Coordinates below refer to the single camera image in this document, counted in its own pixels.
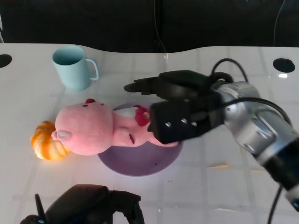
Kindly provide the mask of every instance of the black hole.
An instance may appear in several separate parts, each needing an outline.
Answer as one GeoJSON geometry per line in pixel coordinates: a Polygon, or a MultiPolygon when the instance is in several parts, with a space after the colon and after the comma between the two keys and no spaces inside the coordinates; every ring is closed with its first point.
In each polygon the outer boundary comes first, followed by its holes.
{"type": "Polygon", "coordinates": [[[8,66],[12,59],[13,58],[10,55],[0,55],[0,68],[8,66]]]}
{"type": "Polygon", "coordinates": [[[289,73],[295,70],[294,63],[286,58],[278,58],[273,61],[273,66],[280,72],[289,73]]]}

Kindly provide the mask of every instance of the pink stuffed toy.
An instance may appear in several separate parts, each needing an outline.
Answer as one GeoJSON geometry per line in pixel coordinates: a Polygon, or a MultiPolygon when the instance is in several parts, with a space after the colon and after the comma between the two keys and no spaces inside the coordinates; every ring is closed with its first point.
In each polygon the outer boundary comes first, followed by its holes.
{"type": "Polygon", "coordinates": [[[81,155],[102,153],[110,146],[137,147],[146,141],[166,147],[178,144],[160,143],[152,132],[147,131],[150,124],[148,109],[140,105],[135,107],[134,117],[124,117],[94,99],[67,106],[56,118],[52,138],[81,155]]]}

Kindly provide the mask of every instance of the white table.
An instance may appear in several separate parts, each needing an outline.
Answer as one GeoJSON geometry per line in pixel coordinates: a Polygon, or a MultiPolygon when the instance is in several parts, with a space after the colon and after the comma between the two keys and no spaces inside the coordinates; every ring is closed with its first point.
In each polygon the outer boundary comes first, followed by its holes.
{"type": "MultiPolygon", "coordinates": [[[[84,92],[63,87],[51,61],[59,44],[0,44],[0,54],[13,61],[0,69],[0,223],[18,224],[36,214],[34,194],[47,209],[77,183],[106,185],[142,197],[146,224],[264,224],[277,184],[241,150],[225,127],[188,140],[179,158],[165,171],[148,177],[126,177],[109,170],[97,156],[71,154],[61,161],[42,161],[29,139],[43,120],[55,119],[66,105],[94,98],[112,107],[133,101],[158,101],[156,96],[127,93],[134,79],[171,70],[209,74],[220,59],[240,62],[265,99],[283,107],[299,130],[299,49],[207,47],[172,54],[110,53],[84,47],[97,59],[100,79],[84,92]],[[280,78],[274,59],[293,60],[297,69],[280,78]],[[211,166],[228,164],[228,168],[211,166]]],[[[238,68],[223,63],[218,70],[242,80],[238,68]]],[[[281,197],[274,224],[297,223],[299,214],[281,197]]],[[[126,223],[121,214],[114,223],[126,223]]]]}

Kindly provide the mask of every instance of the mug handle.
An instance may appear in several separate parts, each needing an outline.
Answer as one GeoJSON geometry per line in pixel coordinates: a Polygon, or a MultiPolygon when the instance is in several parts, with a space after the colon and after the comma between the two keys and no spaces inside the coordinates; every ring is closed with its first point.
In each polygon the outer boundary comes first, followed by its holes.
{"type": "Polygon", "coordinates": [[[98,70],[98,66],[96,64],[96,62],[90,58],[86,58],[85,60],[90,61],[93,63],[94,67],[95,67],[95,73],[97,74],[96,78],[89,78],[91,80],[98,80],[99,79],[99,70],[98,70]]]}

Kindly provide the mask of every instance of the purple plate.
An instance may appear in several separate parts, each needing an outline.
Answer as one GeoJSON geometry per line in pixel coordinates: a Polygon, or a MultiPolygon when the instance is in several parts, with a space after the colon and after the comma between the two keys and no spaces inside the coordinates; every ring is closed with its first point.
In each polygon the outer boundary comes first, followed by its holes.
{"type": "MultiPolygon", "coordinates": [[[[150,105],[144,102],[128,103],[120,105],[114,110],[130,108],[136,104],[147,108],[150,105]]],[[[98,156],[108,168],[119,174],[147,176],[158,173],[170,166],[179,156],[182,147],[182,143],[175,147],[162,147],[146,142],[139,147],[111,146],[98,156]]]]}

